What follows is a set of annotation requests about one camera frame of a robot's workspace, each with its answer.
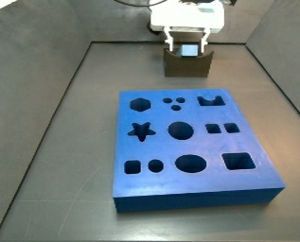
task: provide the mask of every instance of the black object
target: black object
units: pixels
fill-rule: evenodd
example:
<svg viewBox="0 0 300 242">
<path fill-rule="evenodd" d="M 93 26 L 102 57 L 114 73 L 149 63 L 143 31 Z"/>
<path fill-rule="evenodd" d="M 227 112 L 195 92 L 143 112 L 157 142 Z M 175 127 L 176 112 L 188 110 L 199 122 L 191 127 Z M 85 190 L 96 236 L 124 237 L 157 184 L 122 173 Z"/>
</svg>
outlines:
<svg viewBox="0 0 300 242">
<path fill-rule="evenodd" d="M 183 3 L 188 3 L 188 2 L 191 2 L 191 3 L 196 3 L 196 4 L 200 4 L 200 3 L 207 3 L 207 4 L 209 4 L 209 3 L 212 3 L 215 0 L 181 0 L 181 2 Z M 238 0 L 231 0 L 231 5 L 236 5 L 236 2 L 238 2 Z"/>
<path fill-rule="evenodd" d="M 156 6 L 159 4 L 163 4 L 164 2 L 167 2 L 168 0 L 163 0 L 155 4 L 132 4 L 132 3 L 128 3 L 125 1 L 121 1 L 121 0 L 114 0 L 117 3 L 120 4 L 124 4 L 124 5 L 128 5 L 128 6 L 132 6 L 132 7 L 152 7 L 152 6 Z"/>
<path fill-rule="evenodd" d="M 176 55 L 177 50 L 172 52 L 165 49 L 165 77 L 189 77 L 207 78 L 211 70 L 211 63 L 215 52 L 197 57 L 180 57 Z"/>
</svg>

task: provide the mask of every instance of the hexagon-shaped hole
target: hexagon-shaped hole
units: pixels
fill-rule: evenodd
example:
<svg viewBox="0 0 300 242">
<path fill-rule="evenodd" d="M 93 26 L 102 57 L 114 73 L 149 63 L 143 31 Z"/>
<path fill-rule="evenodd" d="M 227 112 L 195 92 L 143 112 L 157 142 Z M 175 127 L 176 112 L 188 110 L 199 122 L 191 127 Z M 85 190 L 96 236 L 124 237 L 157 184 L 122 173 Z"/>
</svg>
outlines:
<svg viewBox="0 0 300 242">
<path fill-rule="evenodd" d="M 144 112 L 151 109 L 151 101 L 140 97 L 130 101 L 130 108 L 137 112 Z"/>
</svg>

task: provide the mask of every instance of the gray wall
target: gray wall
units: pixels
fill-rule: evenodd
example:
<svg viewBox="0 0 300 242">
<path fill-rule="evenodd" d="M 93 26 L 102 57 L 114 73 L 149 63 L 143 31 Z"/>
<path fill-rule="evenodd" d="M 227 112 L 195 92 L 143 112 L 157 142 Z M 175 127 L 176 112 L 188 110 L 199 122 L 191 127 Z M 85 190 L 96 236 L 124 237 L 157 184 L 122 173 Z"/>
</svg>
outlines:
<svg viewBox="0 0 300 242">
<path fill-rule="evenodd" d="M 89 45 L 66 0 L 0 9 L 0 222 Z"/>
<path fill-rule="evenodd" d="M 94 42 L 159 41 L 148 31 L 148 8 L 133 8 L 113 0 L 69 0 Z M 239 0 L 225 6 L 225 27 L 209 37 L 213 43 L 247 43 L 274 0 Z"/>
<path fill-rule="evenodd" d="M 300 112 L 300 0 L 278 0 L 247 44 Z"/>
</svg>

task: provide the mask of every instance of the circular hole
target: circular hole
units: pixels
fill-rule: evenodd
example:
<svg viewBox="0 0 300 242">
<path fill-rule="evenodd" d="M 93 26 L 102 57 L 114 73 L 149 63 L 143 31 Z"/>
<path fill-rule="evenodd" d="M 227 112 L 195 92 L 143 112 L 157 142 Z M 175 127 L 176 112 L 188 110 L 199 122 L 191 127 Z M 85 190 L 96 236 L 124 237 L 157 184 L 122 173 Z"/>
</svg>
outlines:
<svg viewBox="0 0 300 242">
<path fill-rule="evenodd" d="M 184 102 L 185 102 L 185 98 L 184 98 L 184 97 L 179 97 L 179 98 L 176 99 L 176 101 L 177 101 L 179 103 L 184 103 Z"/>
<path fill-rule="evenodd" d="M 171 98 L 167 97 L 167 98 L 164 99 L 164 102 L 165 102 L 165 103 L 172 103 L 173 100 L 172 100 Z"/>
<path fill-rule="evenodd" d="M 161 172 L 164 169 L 164 163 L 159 160 L 152 160 L 149 162 L 149 170 L 155 173 Z"/>
<path fill-rule="evenodd" d="M 173 109 L 175 111 L 180 111 L 180 110 L 181 110 L 181 107 L 180 107 L 179 105 L 173 105 L 173 106 L 172 106 L 172 109 Z"/>
<path fill-rule="evenodd" d="M 195 129 L 188 123 L 175 122 L 169 125 L 169 134 L 177 140 L 188 140 L 195 135 Z"/>
<path fill-rule="evenodd" d="M 197 155 L 184 155 L 176 159 L 175 165 L 177 169 L 187 173 L 197 173 L 205 169 L 207 162 Z"/>
</svg>

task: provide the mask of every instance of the rounded square hole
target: rounded square hole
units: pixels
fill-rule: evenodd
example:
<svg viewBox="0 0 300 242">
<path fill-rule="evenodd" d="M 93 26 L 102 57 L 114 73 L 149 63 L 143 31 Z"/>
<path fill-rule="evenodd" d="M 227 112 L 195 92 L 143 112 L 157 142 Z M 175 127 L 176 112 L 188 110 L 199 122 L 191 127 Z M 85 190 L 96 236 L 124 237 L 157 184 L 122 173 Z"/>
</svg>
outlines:
<svg viewBox="0 0 300 242">
<path fill-rule="evenodd" d="M 217 124 L 208 124 L 205 125 L 205 128 L 209 133 L 221 133 L 220 125 Z"/>
<path fill-rule="evenodd" d="M 229 170 L 255 169 L 252 157 L 248 153 L 225 153 L 221 155 Z"/>
<path fill-rule="evenodd" d="M 141 172 L 141 162 L 140 161 L 126 161 L 125 162 L 125 173 L 139 174 Z"/>
<path fill-rule="evenodd" d="M 229 133 L 240 132 L 240 129 L 235 123 L 224 124 L 224 126 L 225 126 L 227 132 L 229 132 Z"/>
</svg>

